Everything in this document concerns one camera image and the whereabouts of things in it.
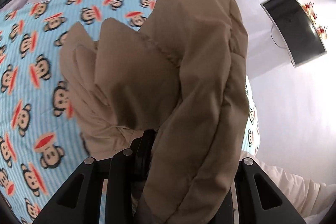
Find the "tan puffer jacket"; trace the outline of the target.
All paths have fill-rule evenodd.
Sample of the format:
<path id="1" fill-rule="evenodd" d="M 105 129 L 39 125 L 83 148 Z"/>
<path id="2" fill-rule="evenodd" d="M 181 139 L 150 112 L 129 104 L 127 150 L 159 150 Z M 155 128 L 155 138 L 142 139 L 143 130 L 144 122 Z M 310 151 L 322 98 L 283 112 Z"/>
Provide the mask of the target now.
<path id="1" fill-rule="evenodd" d="M 89 154 L 157 132 L 142 223 L 208 223 L 239 164 L 249 104 L 248 34 L 235 0 L 157 0 L 139 30 L 104 20 L 68 31 L 60 70 Z"/>

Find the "monkey print striped blanket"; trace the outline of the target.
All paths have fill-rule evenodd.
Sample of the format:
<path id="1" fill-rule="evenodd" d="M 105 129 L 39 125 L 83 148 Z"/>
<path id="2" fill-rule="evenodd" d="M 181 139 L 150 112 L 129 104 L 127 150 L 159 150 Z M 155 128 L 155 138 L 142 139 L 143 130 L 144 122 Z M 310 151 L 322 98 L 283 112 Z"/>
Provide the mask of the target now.
<path id="1" fill-rule="evenodd" d="M 96 42 L 102 22 L 134 34 L 152 0 L 50 0 L 1 18 L 1 193 L 22 223 L 32 222 L 88 155 L 100 159 L 75 118 L 59 53 L 80 22 Z"/>

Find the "wall mounted flat television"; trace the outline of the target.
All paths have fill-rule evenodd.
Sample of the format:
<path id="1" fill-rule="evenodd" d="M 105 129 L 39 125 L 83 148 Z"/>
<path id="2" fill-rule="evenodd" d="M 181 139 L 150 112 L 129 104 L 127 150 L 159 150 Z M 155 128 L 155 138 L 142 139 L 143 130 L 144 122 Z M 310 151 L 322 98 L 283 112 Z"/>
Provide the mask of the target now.
<path id="1" fill-rule="evenodd" d="M 267 0 L 261 7 L 280 32 L 294 67 L 327 54 L 316 26 L 298 0 Z"/>

